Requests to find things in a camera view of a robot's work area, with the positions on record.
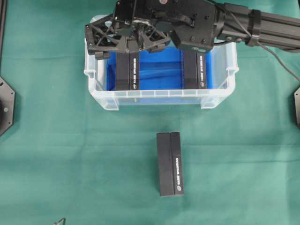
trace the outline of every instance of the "black rectangular block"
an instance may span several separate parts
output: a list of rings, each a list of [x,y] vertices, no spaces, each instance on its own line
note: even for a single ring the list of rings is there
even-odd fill
[[[117,53],[116,90],[129,90],[129,61],[129,54]]]
[[[180,134],[157,134],[160,196],[183,195]]]

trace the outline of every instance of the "transparent plastic bin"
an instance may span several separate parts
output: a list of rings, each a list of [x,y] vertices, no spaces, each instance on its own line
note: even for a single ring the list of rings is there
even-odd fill
[[[92,22],[103,17],[93,17]],[[89,92],[106,110],[119,110],[120,105],[191,105],[213,109],[235,89],[235,74],[239,71],[236,44],[216,46],[211,51],[212,89],[208,90],[128,90],[106,91],[106,61],[89,55],[85,41],[84,74]]]

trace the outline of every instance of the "cable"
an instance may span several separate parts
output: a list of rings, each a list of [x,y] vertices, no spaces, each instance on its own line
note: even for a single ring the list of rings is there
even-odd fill
[[[229,43],[231,43],[231,42],[232,42],[232,41],[217,42],[217,43],[214,43],[214,46],[226,45],[226,44],[229,44]]]
[[[222,11],[224,11],[225,13],[229,14],[234,21],[242,28],[242,30],[249,36],[252,37],[252,34],[250,34],[250,32],[243,26],[243,24],[238,20],[238,18],[236,18],[236,16],[228,11],[226,8],[224,8],[223,6],[221,6],[219,3],[215,2],[214,0],[206,0],[208,2],[210,2],[211,4],[215,5],[217,8],[221,9]],[[279,56],[273,52],[271,49],[269,49],[267,46],[263,45],[262,43],[260,43],[259,41],[257,42],[257,44],[262,47],[264,50],[268,51],[269,53],[271,53],[280,63],[280,65],[289,73],[291,74],[293,77],[295,77],[299,82],[300,82],[300,77],[297,76],[295,73],[293,73],[289,68],[286,67],[286,65],[284,64],[284,62],[279,58]]]

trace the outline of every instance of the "bracket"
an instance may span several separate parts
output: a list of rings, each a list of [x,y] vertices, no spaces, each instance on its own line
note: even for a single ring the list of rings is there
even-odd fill
[[[300,128],[300,88],[295,92],[297,126]]]
[[[15,91],[0,77],[0,136],[13,125],[14,109]]]

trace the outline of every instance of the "black mount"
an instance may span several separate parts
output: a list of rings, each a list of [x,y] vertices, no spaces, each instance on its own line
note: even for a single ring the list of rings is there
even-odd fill
[[[297,126],[300,128],[300,88],[295,92]]]

